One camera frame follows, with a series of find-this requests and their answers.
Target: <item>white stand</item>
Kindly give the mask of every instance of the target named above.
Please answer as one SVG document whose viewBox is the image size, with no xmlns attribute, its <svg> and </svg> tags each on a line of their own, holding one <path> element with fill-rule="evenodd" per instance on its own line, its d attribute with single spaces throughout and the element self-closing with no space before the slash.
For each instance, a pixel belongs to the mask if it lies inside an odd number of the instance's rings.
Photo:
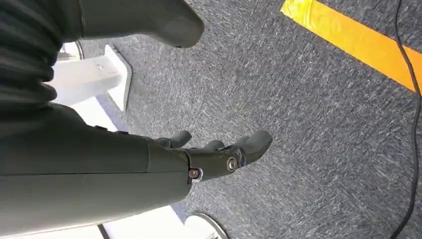
<svg viewBox="0 0 422 239">
<path fill-rule="evenodd" d="M 132 69 L 122 55 L 109 45 L 104 56 L 81 61 L 57 62 L 54 79 L 48 84 L 57 91 L 53 101 L 73 105 L 108 91 L 121 111 L 125 111 Z"/>
</svg>

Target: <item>black wire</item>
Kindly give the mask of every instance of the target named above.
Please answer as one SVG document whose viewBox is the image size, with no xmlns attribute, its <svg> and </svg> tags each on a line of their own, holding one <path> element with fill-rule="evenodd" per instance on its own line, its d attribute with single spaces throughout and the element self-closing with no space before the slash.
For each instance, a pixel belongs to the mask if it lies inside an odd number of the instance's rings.
<svg viewBox="0 0 422 239">
<path fill-rule="evenodd" d="M 413 209 L 415 207 L 415 197 L 416 197 L 416 190 L 418 187 L 418 176 L 419 176 L 419 150 L 418 150 L 418 144 L 416 142 L 416 128 L 418 126 L 418 120 L 419 120 L 419 114 L 421 113 L 421 91 L 419 89 L 419 84 L 416 80 L 415 72 L 413 71 L 413 66 L 403 48 L 402 41 L 399 36 L 399 31 L 397 27 L 397 18 L 399 16 L 400 6 L 402 5 L 402 0 L 398 0 L 397 3 L 397 9 L 396 9 L 396 15 L 394 17 L 394 32 L 396 35 L 396 42 L 397 46 L 400 49 L 400 52 L 403 55 L 403 58 L 406 61 L 406 64 L 408 65 L 410 75 L 412 77 L 413 86 L 415 88 L 416 94 L 417 94 L 417 103 L 416 103 L 416 111 L 415 111 L 415 117 L 413 119 L 412 124 L 412 150 L 413 150 L 413 180 L 412 180 L 412 187 L 411 187 L 411 195 L 410 195 L 410 202 L 409 207 L 406 212 L 406 215 L 403 217 L 402 222 L 400 222 L 399 226 L 396 228 L 396 230 L 391 234 L 391 239 L 396 238 L 400 232 L 403 230 L 403 228 L 408 223 L 410 217 L 412 216 Z"/>
<path fill-rule="evenodd" d="M 103 224 L 98 224 L 97 227 L 98 227 L 98 230 L 100 230 L 101 236 L 103 236 L 104 239 L 110 239 L 110 236 L 108 235 Z"/>
</svg>

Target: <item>bolt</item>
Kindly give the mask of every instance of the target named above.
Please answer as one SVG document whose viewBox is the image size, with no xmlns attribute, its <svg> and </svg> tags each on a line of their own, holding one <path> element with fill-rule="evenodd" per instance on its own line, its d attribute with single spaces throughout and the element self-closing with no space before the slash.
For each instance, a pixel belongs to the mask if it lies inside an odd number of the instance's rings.
<svg viewBox="0 0 422 239">
<path fill-rule="evenodd" d="M 227 170 L 229 172 L 234 172 L 236 170 L 236 168 L 237 168 L 236 159 L 233 158 L 233 157 L 228 158 L 228 160 L 227 160 Z"/>
<path fill-rule="evenodd" d="M 197 179 L 199 177 L 199 170 L 190 169 L 189 172 L 188 172 L 188 176 L 192 179 Z"/>
</svg>

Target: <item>yellow tape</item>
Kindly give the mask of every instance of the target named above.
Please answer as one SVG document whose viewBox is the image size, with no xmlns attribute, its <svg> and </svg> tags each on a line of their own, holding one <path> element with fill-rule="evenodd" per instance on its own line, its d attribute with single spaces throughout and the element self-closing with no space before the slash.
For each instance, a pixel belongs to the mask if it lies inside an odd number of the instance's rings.
<svg viewBox="0 0 422 239">
<path fill-rule="evenodd" d="M 286 0 L 281 12 L 411 90 L 408 67 L 394 40 L 336 12 L 316 0 Z M 405 47 L 422 87 L 422 54 Z"/>
</svg>

